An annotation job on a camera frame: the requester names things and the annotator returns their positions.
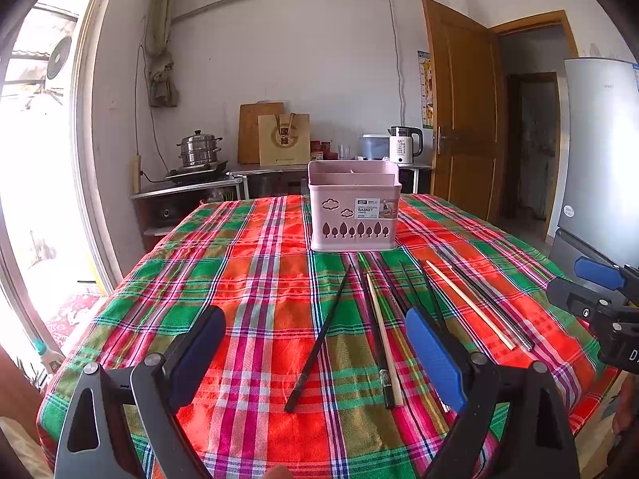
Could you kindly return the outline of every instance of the electric wire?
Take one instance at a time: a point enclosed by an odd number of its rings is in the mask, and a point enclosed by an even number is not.
[[[399,47],[397,46],[397,30],[395,30],[395,14],[393,13],[393,3],[392,0],[389,0],[389,8],[391,10],[391,23],[393,26],[393,38],[395,40],[395,60],[397,67],[397,93],[399,94],[399,120],[401,122],[401,126],[405,125],[405,105],[404,105],[404,95],[402,94],[402,80],[401,80],[401,70],[399,68]]]
[[[149,81],[147,78],[148,68],[146,65],[146,50],[143,44],[146,37],[146,26],[148,25],[146,16],[144,17],[144,20],[145,20],[144,32],[143,32],[142,38],[140,39],[140,43],[137,45],[137,54],[135,57],[135,83],[134,83],[134,89],[133,89],[133,114],[135,115],[135,154],[138,156],[140,155],[140,146],[139,146],[139,137],[137,132],[137,75],[140,68],[140,51],[142,51],[142,57],[145,62],[145,86],[146,86],[147,98],[150,98],[150,95],[151,95],[151,91],[149,89]],[[149,113],[151,114],[151,128],[153,130],[153,140],[155,142],[155,148],[157,149],[158,155],[160,156],[160,160],[162,160],[162,164],[164,165],[164,168],[166,172],[168,173],[169,168],[166,162],[164,161],[164,157],[162,156],[162,153],[160,151],[160,146],[158,145],[158,138],[155,132],[155,119],[153,117],[153,107],[151,105],[149,105]],[[145,174],[145,177],[147,180],[149,180],[149,182],[153,182],[153,180],[150,180],[149,177],[146,176],[146,174]]]

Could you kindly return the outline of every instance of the black chopstick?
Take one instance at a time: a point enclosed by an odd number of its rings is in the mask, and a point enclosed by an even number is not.
[[[410,277],[408,277],[408,272],[406,270],[406,266],[404,265],[404,262],[401,262],[401,270],[402,270],[402,272],[404,274],[404,277],[406,278],[406,281],[408,282],[408,286],[410,287],[411,294],[413,294],[413,296],[415,297],[415,299],[417,301],[417,305],[421,309],[426,310],[426,312],[428,312],[428,310],[424,306],[424,303],[420,299],[419,294],[417,293],[417,290],[415,289],[415,285],[413,284],[413,281],[411,281]]]
[[[384,396],[384,407],[392,409],[395,406],[395,395],[393,394],[393,386],[391,384],[389,362],[386,358],[384,345],[381,341],[381,328],[377,322],[377,316],[373,311],[373,298],[371,297],[371,291],[368,288],[368,282],[363,271],[362,262],[359,259],[357,260],[357,266],[359,270],[359,279],[362,283],[363,298],[366,302],[366,310],[371,320],[371,333],[373,335],[373,343],[375,344],[375,361],[377,362],[377,369],[379,370],[381,392]]]
[[[291,395],[286,400],[286,405],[284,406],[284,410],[288,412],[289,414],[295,410],[295,405],[297,404],[297,400],[299,400],[300,395],[302,394],[302,390],[304,389],[304,384],[306,383],[306,380],[308,380],[313,364],[315,363],[315,360],[317,360],[322,344],[324,344],[324,340],[326,338],[328,328],[330,327],[330,323],[333,320],[335,311],[337,310],[337,304],[339,302],[339,298],[341,297],[342,292],[344,291],[344,286],[346,286],[348,273],[350,272],[352,267],[353,265],[350,264],[348,265],[348,268],[346,269],[346,273],[344,274],[342,282],[339,285],[337,294],[335,295],[333,302],[328,308],[326,319],[324,320],[324,323],[321,325],[321,330],[319,331],[317,340],[315,340],[315,344],[313,344],[311,352],[309,353],[309,357],[306,359],[306,363],[304,364],[304,367],[302,368],[302,372],[300,373],[300,376],[298,377],[297,382],[295,383],[295,387],[293,388],[293,391],[291,391]]]
[[[436,322],[440,326],[440,328],[443,329],[443,331],[449,333],[450,331],[448,330],[448,326],[446,325],[446,320],[443,318],[442,307],[439,304],[439,300],[437,300],[437,294],[435,293],[435,289],[433,288],[431,277],[428,275],[426,268],[424,268],[424,265],[419,259],[417,260],[417,268],[421,272],[422,277],[424,277],[424,281],[426,281],[428,294],[431,297],[431,302],[435,306],[435,311],[437,312],[437,316],[439,317],[438,319],[436,319]]]
[[[520,328],[519,324],[509,315],[509,313],[504,310],[504,308],[499,304],[496,300],[493,299],[487,288],[483,285],[483,283],[474,281],[471,279],[463,269],[461,269],[458,264],[453,260],[452,254],[447,249],[436,249],[436,252],[439,256],[448,263],[455,273],[466,283],[466,285],[475,293],[477,297],[481,297],[488,303],[488,307],[491,312],[499,318],[499,320],[507,326],[507,328],[512,331],[512,334],[515,336],[517,341],[519,341],[520,345],[528,350],[532,351],[535,349],[535,343],[531,340],[531,338]]]
[[[404,316],[406,316],[406,314],[408,313],[408,310],[411,309],[411,305],[410,303],[408,303],[408,300],[406,296],[404,295],[404,292],[401,290],[398,290],[397,287],[393,284],[393,279],[391,277],[391,270],[389,269],[388,265],[386,265],[386,262],[384,261],[383,257],[379,256],[374,259],[375,259],[375,262],[377,263],[377,266],[381,270],[381,273],[384,275],[384,279],[386,280],[386,283],[388,284],[389,289],[391,290],[391,295],[393,296],[393,299],[395,299],[397,306],[399,307],[401,312],[404,314]]]

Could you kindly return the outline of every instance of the shelf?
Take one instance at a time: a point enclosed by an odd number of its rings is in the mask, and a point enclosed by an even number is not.
[[[149,227],[145,230],[145,236],[149,236],[151,238],[163,238],[167,234],[170,234],[175,227],[177,227],[177,225],[173,225],[172,227]]]

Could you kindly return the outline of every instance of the plaid tablecloth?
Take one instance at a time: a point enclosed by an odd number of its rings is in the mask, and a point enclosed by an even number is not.
[[[195,400],[178,413],[213,477],[260,477],[276,464],[300,478],[387,479],[423,472],[454,414],[442,414],[402,318],[380,299],[405,397],[404,407],[384,409],[355,273],[295,414],[283,410],[344,270],[357,257],[314,253],[310,238],[311,208],[300,196],[212,204],[191,214],[119,286],[52,381],[39,416],[49,459],[85,364],[132,366],[187,331],[200,309],[217,305],[226,314],[225,340]],[[500,291],[501,302],[536,342],[531,354],[507,350],[452,293],[450,330],[468,349],[498,363],[547,364],[578,430],[606,390],[607,382],[598,378],[610,381],[614,373],[604,373],[587,330],[548,304],[543,290],[560,275],[558,268],[522,241],[432,196],[401,199],[397,242],[383,257],[398,282],[400,262],[410,263],[410,255],[448,273],[432,250],[445,244],[471,275],[482,275]],[[375,282],[379,295],[389,297],[380,275]],[[426,292],[423,282],[417,289]],[[136,412],[127,415],[148,477],[161,477]],[[504,408],[496,411],[497,435],[505,415]],[[489,438],[480,469],[494,445]]]

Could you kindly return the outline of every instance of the refrigerator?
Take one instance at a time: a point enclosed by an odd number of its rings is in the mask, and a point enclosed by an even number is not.
[[[565,65],[568,176],[550,259],[573,281],[619,304],[621,293],[577,278],[574,262],[587,256],[639,264],[639,65],[599,58]]]

